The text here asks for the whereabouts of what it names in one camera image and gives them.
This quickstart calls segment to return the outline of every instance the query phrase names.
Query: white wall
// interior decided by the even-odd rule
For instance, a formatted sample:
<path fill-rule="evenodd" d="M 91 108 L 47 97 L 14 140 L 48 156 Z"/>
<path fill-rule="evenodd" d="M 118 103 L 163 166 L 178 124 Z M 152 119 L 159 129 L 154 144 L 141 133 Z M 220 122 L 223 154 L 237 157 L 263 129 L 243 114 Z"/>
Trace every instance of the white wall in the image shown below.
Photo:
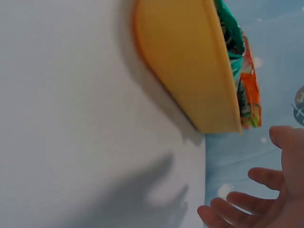
<path fill-rule="evenodd" d="M 198 228 L 204 137 L 137 59 L 132 1 L 0 1 L 0 226 Z"/>

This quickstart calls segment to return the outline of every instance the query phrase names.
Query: logo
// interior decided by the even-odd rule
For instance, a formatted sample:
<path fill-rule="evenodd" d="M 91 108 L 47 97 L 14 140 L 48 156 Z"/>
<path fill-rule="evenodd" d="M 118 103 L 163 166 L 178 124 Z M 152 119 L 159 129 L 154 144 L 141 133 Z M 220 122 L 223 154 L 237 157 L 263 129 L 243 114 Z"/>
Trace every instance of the logo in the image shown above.
<path fill-rule="evenodd" d="M 296 93 L 294 103 L 295 105 L 292 104 L 292 106 L 295 120 L 304 126 L 304 86 Z"/>

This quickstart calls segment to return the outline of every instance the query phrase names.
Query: light blue surface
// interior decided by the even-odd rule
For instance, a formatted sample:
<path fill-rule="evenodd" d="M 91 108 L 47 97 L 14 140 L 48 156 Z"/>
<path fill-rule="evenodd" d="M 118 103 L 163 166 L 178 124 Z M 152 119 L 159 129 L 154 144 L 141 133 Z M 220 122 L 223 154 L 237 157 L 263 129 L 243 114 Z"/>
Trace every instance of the light blue surface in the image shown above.
<path fill-rule="evenodd" d="M 253 167 L 281 169 L 281 154 L 270 142 L 272 125 L 301 127 L 294 118 L 297 91 L 304 85 L 304 2 L 302 0 L 228 0 L 247 34 L 260 84 L 263 127 L 206 137 L 206 204 L 232 190 L 264 198 L 273 192 L 247 177 Z"/>

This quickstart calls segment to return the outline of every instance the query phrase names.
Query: yellow container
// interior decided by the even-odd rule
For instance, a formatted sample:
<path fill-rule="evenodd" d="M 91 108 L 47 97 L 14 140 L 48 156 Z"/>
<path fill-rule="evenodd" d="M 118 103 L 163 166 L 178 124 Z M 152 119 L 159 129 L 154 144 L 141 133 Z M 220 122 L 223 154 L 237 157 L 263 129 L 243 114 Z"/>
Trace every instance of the yellow container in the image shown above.
<path fill-rule="evenodd" d="M 133 29 L 142 58 L 198 130 L 242 133 L 213 0 L 137 0 Z"/>

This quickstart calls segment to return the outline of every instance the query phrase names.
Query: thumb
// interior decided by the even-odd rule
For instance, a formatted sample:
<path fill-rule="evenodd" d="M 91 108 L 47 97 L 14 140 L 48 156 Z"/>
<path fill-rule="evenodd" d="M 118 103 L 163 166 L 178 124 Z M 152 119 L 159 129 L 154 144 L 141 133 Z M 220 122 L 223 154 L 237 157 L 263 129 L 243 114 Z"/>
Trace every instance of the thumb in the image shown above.
<path fill-rule="evenodd" d="M 269 135 L 273 144 L 282 149 L 282 168 L 288 191 L 304 193 L 304 129 L 272 127 Z"/>

